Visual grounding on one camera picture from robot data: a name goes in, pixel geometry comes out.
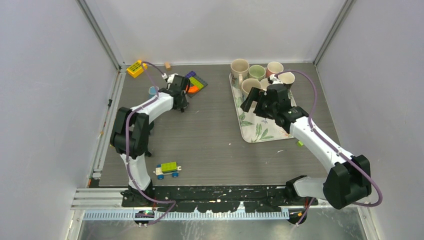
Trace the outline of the beige seahorse mug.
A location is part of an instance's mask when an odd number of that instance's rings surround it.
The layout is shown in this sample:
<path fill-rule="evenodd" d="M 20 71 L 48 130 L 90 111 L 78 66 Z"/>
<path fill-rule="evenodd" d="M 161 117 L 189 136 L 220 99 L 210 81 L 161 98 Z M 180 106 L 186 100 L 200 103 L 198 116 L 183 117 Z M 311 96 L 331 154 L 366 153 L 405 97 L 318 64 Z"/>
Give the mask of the beige seahorse mug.
<path fill-rule="evenodd" d="M 244 99 L 246 99 L 248 97 L 252 88 L 261 89 L 260 81 L 255 79 L 255 78 L 247 78 L 247 79 L 242 81 L 241 86 L 240 86 L 240 90 L 241 90 L 241 93 L 242 93 Z"/>

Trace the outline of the light green mug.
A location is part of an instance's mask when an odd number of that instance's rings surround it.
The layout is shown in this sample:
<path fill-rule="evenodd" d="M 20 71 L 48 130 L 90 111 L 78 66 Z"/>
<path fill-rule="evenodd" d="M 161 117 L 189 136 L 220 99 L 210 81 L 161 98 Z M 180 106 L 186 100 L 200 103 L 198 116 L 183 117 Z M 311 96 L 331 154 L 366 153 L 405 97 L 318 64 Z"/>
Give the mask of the light green mug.
<path fill-rule="evenodd" d="M 248 76 L 251 79 L 262 80 L 266 77 L 266 69 L 261 65 L 252 65 L 248 69 Z"/>

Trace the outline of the light blue mug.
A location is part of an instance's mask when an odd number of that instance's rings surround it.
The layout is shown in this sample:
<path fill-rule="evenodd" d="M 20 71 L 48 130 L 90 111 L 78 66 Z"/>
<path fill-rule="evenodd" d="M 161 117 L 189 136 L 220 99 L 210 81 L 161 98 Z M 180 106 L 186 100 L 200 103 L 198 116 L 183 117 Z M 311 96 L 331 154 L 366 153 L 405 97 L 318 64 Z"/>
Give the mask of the light blue mug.
<path fill-rule="evenodd" d="M 158 88 L 157 86 L 151 86 L 151 87 L 148 89 L 148 98 L 149 98 L 149 99 L 151 99 L 151 98 L 153 98 L 154 96 L 156 96 L 156 95 L 157 95 L 157 93 L 158 93 L 158 91 L 159 91 L 159 88 Z"/>

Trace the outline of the beige floral mug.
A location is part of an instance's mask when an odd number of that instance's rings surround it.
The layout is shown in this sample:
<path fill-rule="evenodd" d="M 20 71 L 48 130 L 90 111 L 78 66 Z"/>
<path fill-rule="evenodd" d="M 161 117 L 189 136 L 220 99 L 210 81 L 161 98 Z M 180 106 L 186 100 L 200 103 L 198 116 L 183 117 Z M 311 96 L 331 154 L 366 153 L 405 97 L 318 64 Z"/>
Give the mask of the beige floral mug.
<path fill-rule="evenodd" d="M 243 58 L 238 58 L 232 61 L 230 64 L 231 68 L 231 80 L 232 83 L 240 88 L 242 85 L 242 82 L 247 78 L 248 71 L 250 68 L 250 64 L 247 60 Z"/>

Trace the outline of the pink mug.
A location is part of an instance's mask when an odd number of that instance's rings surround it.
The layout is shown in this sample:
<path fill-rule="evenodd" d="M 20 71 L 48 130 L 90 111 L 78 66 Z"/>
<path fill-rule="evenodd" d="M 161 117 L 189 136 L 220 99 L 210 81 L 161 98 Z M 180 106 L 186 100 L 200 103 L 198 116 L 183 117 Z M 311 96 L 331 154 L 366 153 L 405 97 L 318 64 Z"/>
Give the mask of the pink mug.
<path fill-rule="evenodd" d="M 266 66 L 266 74 L 265 77 L 268 78 L 272 74 L 278 74 L 284 71 L 284 66 L 277 61 L 269 62 Z"/>

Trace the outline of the black faceted mug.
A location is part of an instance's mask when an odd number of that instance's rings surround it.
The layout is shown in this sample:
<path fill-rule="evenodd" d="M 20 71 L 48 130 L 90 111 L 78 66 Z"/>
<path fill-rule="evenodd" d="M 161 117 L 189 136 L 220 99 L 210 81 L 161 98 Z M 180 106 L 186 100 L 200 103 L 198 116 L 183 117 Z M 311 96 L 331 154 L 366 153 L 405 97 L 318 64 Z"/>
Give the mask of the black faceted mug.
<path fill-rule="evenodd" d="M 296 79 L 295 75 L 292 72 L 282 73 L 277 78 L 284 84 L 284 86 L 288 90 L 291 89 L 291 87 L 294 84 L 295 79 Z"/>

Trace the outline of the white mug black handle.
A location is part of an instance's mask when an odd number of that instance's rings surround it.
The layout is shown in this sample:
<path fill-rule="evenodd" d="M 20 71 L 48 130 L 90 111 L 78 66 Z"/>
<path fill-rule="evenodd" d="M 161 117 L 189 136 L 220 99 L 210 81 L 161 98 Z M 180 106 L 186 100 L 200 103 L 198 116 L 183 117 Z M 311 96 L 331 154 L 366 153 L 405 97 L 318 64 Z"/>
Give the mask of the white mug black handle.
<path fill-rule="evenodd" d="M 266 91 L 267 87 L 270 85 L 269 81 L 267 78 L 263 78 L 262 80 L 259 81 L 260 85 L 261 85 L 261 89 Z"/>

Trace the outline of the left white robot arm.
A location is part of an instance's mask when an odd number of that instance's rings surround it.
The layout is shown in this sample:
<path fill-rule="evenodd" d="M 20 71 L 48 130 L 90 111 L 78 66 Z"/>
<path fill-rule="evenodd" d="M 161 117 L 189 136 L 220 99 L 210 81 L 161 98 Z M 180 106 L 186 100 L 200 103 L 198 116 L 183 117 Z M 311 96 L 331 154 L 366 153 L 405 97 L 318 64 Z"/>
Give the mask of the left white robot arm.
<path fill-rule="evenodd" d="M 162 75 L 166 86 L 155 96 L 131 108 L 121 107 L 116 112 L 110 144 L 123 159 L 128 174 L 128 185 L 136 191 L 134 200 L 141 207 L 153 202 L 152 179 L 146 167 L 149 136 L 156 118 L 170 110 L 185 111 L 189 103 L 186 94 L 191 86 L 189 78 L 171 74 Z"/>

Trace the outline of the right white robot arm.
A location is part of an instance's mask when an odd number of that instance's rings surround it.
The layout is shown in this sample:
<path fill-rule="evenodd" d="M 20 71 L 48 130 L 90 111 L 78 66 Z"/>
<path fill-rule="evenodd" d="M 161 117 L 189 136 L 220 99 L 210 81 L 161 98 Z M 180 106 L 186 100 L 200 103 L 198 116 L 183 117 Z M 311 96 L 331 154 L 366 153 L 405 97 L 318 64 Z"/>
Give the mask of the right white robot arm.
<path fill-rule="evenodd" d="M 372 192 L 371 167 L 363 156 L 354 156 L 329 138 L 300 106 L 293 106 L 283 84 L 271 84 L 266 90 L 251 88 L 241 109 L 261 118 L 274 120 L 277 126 L 301 141 L 320 161 L 327 177 L 301 175 L 286 182 L 285 198 L 299 205 L 305 197 L 326 200 L 335 209 L 353 204 Z"/>

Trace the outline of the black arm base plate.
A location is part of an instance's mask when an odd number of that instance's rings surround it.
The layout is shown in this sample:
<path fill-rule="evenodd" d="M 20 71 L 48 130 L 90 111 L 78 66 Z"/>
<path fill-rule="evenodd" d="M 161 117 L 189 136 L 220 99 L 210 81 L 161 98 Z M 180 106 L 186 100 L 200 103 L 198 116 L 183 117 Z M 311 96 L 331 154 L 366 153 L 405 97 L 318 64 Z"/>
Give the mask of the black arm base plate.
<path fill-rule="evenodd" d="M 239 207 L 248 213 L 266 213 L 286 206 L 304 208 L 311 202 L 310 197 L 289 198 L 283 185 L 153 186 L 147 190 L 147 198 L 129 187 L 121 195 L 123 207 L 179 213 L 232 213 Z"/>

